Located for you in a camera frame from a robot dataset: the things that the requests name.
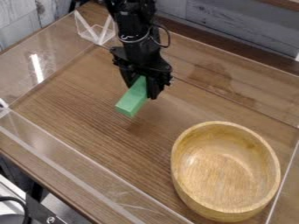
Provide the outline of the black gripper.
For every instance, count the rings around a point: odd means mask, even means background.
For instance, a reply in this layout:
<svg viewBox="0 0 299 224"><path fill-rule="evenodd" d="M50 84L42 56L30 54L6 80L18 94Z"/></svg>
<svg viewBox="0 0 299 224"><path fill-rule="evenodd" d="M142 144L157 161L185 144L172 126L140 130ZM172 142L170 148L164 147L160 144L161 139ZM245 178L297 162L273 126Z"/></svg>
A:
<svg viewBox="0 0 299 224"><path fill-rule="evenodd" d="M121 46L111 46L109 52L125 85L130 88L142 75L146 97L154 100L164 87L170 85L173 69L161 56L161 49L169 45L161 44L158 33L146 33L142 37L121 34L117 39Z"/></svg>

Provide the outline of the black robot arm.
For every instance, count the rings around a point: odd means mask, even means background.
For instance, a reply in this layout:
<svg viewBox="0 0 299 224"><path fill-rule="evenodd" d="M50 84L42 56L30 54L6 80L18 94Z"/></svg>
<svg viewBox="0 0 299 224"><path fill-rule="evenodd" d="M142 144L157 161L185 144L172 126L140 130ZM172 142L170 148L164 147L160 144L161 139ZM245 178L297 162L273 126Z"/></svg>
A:
<svg viewBox="0 0 299 224"><path fill-rule="evenodd" d="M154 19L154 0L103 0L103 4L121 43L109 50L113 64L129 88L144 76L145 94L154 100L170 85L173 70L161 56L161 49L170 45L170 34Z"/></svg>

